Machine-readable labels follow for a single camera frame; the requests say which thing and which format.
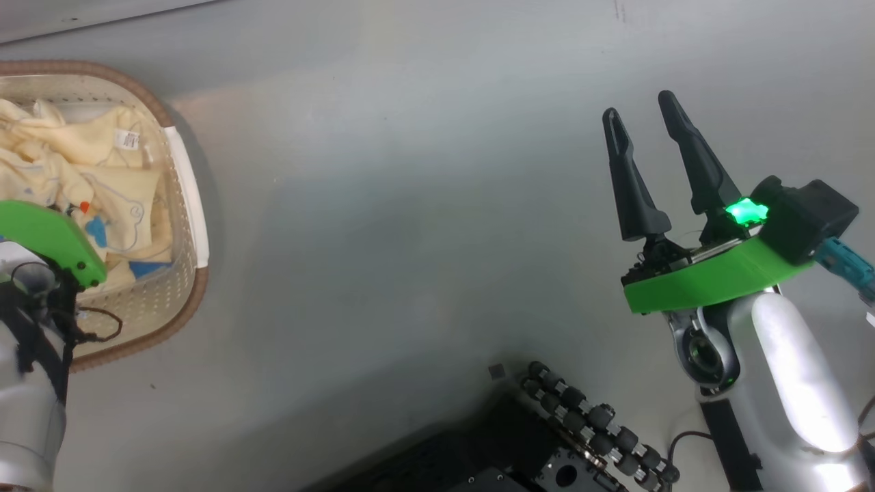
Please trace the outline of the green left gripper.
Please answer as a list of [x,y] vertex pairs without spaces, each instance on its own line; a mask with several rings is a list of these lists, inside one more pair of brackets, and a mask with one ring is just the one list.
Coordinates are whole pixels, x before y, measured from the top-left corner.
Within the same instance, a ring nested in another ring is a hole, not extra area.
[[107,280],[105,262],[81,228],[60,212],[22,200],[3,200],[1,234],[4,239],[49,258],[63,270],[72,271],[84,288],[99,286]]

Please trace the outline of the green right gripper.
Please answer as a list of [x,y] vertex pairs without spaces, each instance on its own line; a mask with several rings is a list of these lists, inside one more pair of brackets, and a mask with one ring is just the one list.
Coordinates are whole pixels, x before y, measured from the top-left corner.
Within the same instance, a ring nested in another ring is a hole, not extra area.
[[776,286],[811,268],[813,260],[790,264],[760,239],[768,208],[742,199],[675,94],[660,91],[658,103],[669,137],[680,150],[694,214],[722,210],[716,224],[730,236],[694,249],[663,236],[671,230],[669,216],[654,205],[621,115],[615,108],[607,109],[602,125],[621,237],[625,242],[647,238],[638,260],[621,277],[630,311],[650,314],[716,305]]

